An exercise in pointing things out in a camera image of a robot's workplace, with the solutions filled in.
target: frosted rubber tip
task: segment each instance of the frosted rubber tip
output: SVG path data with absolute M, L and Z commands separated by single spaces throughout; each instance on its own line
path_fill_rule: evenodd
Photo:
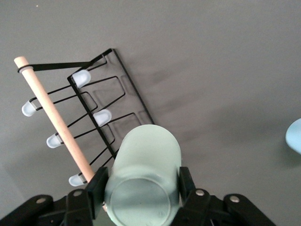
M 112 113 L 107 109 L 103 109 L 99 112 L 94 113 L 93 117 L 94 117 L 95 121 L 97 122 L 98 126 L 101 127 L 104 124 L 111 121 Z
M 50 148 L 56 148 L 58 146 L 61 146 L 62 145 L 61 142 L 62 142 L 62 140 L 59 137 L 59 135 L 56 136 L 55 134 L 48 137 L 46 140 L 47 146 Z
M 81 70 L 72 75 L 77 88 L 81 88 L 91 81 L 91 74 L 87 70 Z
M 77 186 L 83 185 L 84 182 L 82 181 L 80 176 L 78 174 L 76 174 L 69 178 L 69 184 L 73 187 L 77 187 Z
M 291 149 L 301 154 L 301 119 L 290 125 L 287 129 L 285 140 Z
M 36 108 L 37 108 L 37 107 L 36 107 L 33 103 L 27 101 L 27 102 L 22 106 L 22 113 L 23 113 L 23 115 L 25 115 L 25 116 L 27 116 L 27 117 L 30 117 L 30 116 L 32 116 L 33 114 L 36 113 Z

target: silver screw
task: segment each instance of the silver screw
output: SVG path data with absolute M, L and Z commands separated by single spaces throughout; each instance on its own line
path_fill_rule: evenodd
M 205 195 L 205 192 L 202 189 L 198 189 L 198 190 L 196 190 L 196 194 L 198 196 L 203 196 L 203 195 Z
M 236 197 L 236 196 L 230 196 L 230 200 L 232 201 L 232 202 L 239 202 L 239 198 L 238 197 Z
M 43 202 L 45 202 L 45 201 L 46 201 L 45 198 L 40 198 L 40 199 L 38 199 L 38 200 L 36 201 L 36 203 L 37 203 L 37 204 L 40 204 L 40 203 L 43 203 Z
M 211 222 L 212 226 L 214 226 L 214 223 L 213 223 L 212 219 L 210 219 L 210 222 Z
M 82 194 L 83 192 L 81 191 L 81 190 L 79 190 L 79 191 L 75 191 L 74 193 L 73 193 L 73 196 L 80 196 L 81 194 Z

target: mint green cup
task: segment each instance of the mint green cup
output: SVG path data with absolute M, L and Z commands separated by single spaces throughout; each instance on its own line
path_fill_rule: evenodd
M 179 209 L 181 150 L 165 128 L 143 125 L 120 146 L 105 188 L 110 219 L 118 226 L 167 226 Z

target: wooden rod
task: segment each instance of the wooden rod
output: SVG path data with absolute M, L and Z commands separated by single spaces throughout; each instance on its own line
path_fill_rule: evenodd
M 29 65 L 26 58 L 19 56 L 14 60 L 18 68 Z M 87 182 L 89 182 L 94 176 L 94 172 L 86 160 L 84 154 L 80 150 L 78 144 L 73 138 L 71 132 L 68 130 L 65 122 L 63 121 L 61 115 L 55 108 L 54 104 L 50 100 L 47 92 L 39 81 L 33 69 L 29 66 L 21 70 L 22 75 L 26 79 L 28 85 L 32 89 L 33 93 L 37 97 L 38 101 L 45 110 L 47 116 L 55 127 L 56 131 L 60 135 L 61 139 L 65 143 L 67 149 L 69 150 L 71 156 L 75 160 L 80 171 L 83 173 Z

